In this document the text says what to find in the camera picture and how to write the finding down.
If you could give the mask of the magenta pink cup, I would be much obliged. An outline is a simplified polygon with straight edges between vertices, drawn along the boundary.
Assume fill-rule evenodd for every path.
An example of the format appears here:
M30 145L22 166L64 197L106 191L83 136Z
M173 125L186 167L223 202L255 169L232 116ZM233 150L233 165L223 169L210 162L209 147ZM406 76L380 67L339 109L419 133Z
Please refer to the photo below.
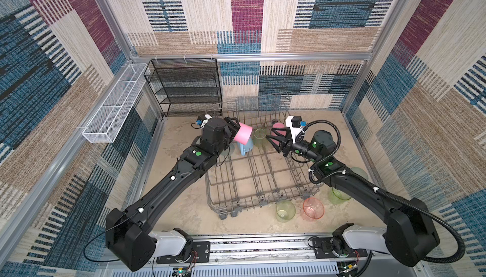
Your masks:
M244 123L239 123L239 125L240 128L234 137L234 141L246 145L251 138L253 127L245 125Z

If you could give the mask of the pink plastic cup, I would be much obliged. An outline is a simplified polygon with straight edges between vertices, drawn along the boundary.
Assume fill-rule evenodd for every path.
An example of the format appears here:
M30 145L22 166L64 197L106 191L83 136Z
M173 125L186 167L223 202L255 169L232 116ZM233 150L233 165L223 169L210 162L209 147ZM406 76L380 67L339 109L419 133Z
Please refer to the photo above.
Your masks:
M273 136L286 136L286 126L280 122L273 124L271 129L271 135Z

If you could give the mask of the green translucent cup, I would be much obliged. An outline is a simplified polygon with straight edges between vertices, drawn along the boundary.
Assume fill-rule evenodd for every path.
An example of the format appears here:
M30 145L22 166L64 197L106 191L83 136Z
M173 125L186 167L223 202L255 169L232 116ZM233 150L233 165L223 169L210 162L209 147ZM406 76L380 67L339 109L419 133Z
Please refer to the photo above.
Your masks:
M267 143L267 131L264 128L258 128L253 131L253 143L257 148L262 149Z

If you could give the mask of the light blue mug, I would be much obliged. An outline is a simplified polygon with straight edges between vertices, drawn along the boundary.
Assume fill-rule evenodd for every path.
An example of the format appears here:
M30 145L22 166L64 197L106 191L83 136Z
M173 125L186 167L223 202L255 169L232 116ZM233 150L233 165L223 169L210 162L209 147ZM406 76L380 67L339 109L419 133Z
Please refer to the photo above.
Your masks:
M251 140L249 140L247 144L242 144L238 142L237 146L242 156L245 156L247 153L250 153L250 151L252 151L254 147L253 142Z

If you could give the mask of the teal translucent cup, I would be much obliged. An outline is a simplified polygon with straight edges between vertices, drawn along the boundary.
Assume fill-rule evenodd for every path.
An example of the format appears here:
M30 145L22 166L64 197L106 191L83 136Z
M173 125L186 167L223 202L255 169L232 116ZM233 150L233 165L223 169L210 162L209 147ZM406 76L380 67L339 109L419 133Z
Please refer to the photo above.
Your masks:
M230 144L229 147L226 150L224 150L221 154L223 156L232 155L234 153L234 150L235 150L235 144Z

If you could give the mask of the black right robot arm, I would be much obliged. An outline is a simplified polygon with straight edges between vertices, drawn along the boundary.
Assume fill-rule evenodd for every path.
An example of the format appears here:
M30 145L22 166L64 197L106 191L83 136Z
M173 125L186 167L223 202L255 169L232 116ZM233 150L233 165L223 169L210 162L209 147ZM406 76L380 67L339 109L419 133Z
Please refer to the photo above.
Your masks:
M313 183L325 183L348 194L386 224L379 242L385 245L387 253L409 267L419 261L435 261L429 254L440 244L440 238L424 202L388 193L353 172L331 155L336 144L327 131L315 133L311 142L293 140L289 129L277 128L271 132L266 138L283 156L297 154L312 163L324 160L314 169Z

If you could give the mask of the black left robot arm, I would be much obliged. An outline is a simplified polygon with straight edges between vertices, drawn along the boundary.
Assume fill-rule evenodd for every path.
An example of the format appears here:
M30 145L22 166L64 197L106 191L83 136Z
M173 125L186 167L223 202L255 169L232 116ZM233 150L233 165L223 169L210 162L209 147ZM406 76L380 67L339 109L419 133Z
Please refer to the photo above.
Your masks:
M235 117L209 118L202 135L184 150L157 185L126 209L113 209L106 216L106 247L128 269L138 271L149 260L163 256L192 260L193 239L186 232L179 228L155 232L154 225L185 189L216 164L240 128Z

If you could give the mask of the green cup by right arm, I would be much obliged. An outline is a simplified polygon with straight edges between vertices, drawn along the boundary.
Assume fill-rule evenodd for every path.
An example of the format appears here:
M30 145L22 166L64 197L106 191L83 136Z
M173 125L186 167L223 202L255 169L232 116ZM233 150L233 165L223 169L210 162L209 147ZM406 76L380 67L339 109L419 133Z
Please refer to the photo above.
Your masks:
M331 204L343 204L344 202L350 201L351 199L351 196L335 188L331 188L329 192L329 201Z

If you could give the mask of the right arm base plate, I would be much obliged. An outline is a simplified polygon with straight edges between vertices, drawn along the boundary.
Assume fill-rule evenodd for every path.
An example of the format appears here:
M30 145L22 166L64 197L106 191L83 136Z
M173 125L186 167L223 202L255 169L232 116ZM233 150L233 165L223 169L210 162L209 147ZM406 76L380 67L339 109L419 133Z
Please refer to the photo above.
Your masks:
M308 246L314 250L317 259L326 258L367 258L366 249L352 249L343 239L334 237L317 237L312 236L307 241Z

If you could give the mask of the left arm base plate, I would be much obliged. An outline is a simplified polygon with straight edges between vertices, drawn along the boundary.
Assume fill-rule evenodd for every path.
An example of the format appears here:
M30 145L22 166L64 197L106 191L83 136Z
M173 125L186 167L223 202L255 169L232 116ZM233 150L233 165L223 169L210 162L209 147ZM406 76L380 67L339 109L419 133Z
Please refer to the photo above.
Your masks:
M189 264L194 256L196 256L197 264L208 263L210 261L210 252L210 241L196 241L192 243L188 252L183 250L180 255L166 255L159 257L156 259L156 264Z

